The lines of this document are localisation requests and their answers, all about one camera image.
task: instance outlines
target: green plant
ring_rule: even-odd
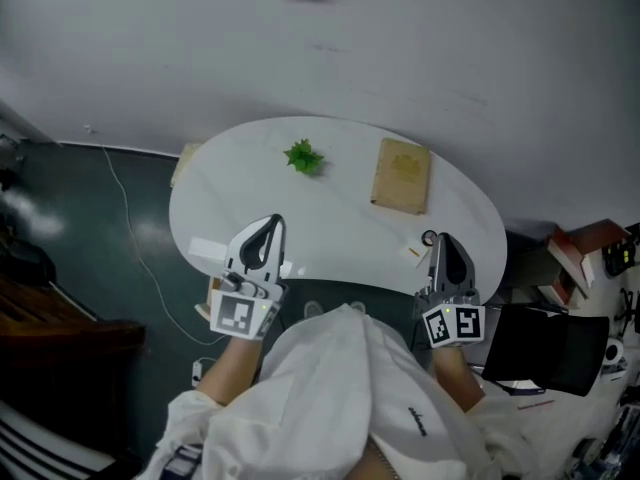
[[[287,165],[293,165],[296,171],[304,174],[313,174],[324,158],[311,150],[309,139],[296,142],[289,151],[284,152],[289,159]]]

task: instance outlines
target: tabletop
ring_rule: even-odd
[[[412,142],[374,126],[324,117],[265,119],[222,132],[194,153],[173,188],[169,221],[178,249],[195,268],[217,276],[231,238],[247,224],[279,213],[286,222],[281,277],[413,294],[428,283],[428,258],[415,267],[400,250],[431,229],[451,234],[465,247],[486,301],[498,288],[507,258],[495,207],[436,154],[426,214],[371,204],[386,137]],[[303,138],[325,157],[315,176],[287,166],[284,151]]]

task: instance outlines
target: white wall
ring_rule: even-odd
[[[0,100],[174,153],[345,117],[430,146],[509,226],[640,220],[640,0],[0,0]]]

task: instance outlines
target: white shirt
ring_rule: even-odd
[[[181,445],[201,444],[194,480],[341,479],[371,436],[402,480],[533,480],[516,413],[506,397],[463,413],[396,331],[343,305],[283,333],[260,382],[229,406],[178,396],[140,478],[159,478]]]

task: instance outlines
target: white sleeve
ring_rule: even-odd
[[[223,406],[200,391],[186,391],[169,404],[167,426],[139,480],[156,480],[180,446],[204,444],[209,420]]]
[[[480,429],[487,451],[503,475],[537,480],[538,461],[531,444],[520,432],[518,410],[509,398],[486,396],[467,417]]]

